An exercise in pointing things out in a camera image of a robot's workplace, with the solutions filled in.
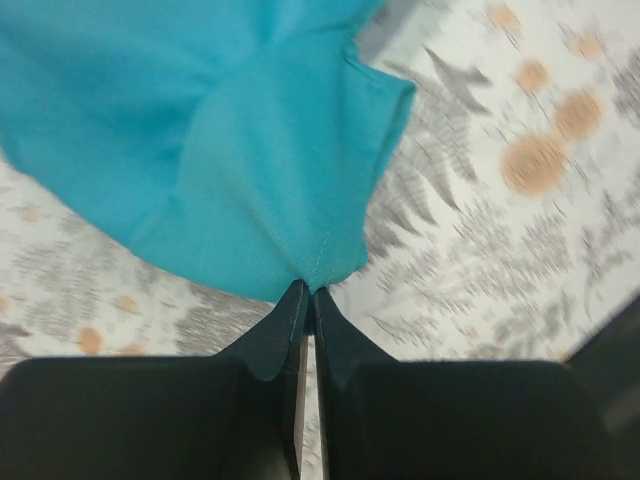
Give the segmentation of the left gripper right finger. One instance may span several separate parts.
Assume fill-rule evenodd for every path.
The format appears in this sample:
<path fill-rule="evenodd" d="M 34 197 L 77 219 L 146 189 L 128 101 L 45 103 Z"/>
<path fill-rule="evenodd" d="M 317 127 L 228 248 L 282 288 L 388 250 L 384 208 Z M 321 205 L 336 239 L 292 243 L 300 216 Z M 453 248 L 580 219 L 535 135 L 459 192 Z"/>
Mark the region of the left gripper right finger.
<path fill-rule="evenodd" d="M 618 479 L 595 406 L 546 361 L 400 361 L 313 298 L 328 479 Z"/>

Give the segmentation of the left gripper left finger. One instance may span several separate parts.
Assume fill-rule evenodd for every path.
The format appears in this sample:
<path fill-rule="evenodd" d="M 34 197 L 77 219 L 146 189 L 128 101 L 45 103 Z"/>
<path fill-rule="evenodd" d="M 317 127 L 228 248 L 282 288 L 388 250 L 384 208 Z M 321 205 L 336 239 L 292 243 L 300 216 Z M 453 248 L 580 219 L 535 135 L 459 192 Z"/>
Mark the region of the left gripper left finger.
<path fill-rule="evenodd" d="M 1 382 L 5 479 L 297 479 L 305 320 L 293 283 L 217 354 L 36 358 Z"/>

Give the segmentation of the teal t shirt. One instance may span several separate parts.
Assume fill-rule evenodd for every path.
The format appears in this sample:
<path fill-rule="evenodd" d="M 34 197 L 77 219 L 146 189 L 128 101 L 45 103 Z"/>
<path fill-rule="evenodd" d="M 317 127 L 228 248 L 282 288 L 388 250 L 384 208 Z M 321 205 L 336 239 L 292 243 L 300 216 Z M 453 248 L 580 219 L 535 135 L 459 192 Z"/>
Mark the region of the teal t shirt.
<path fill-rule="evenodd" d="M 363 64 L 376 1 L 5 1 L 1 147 L 133 254 L 277 301 L 361 269 L 414 85 Z"/>

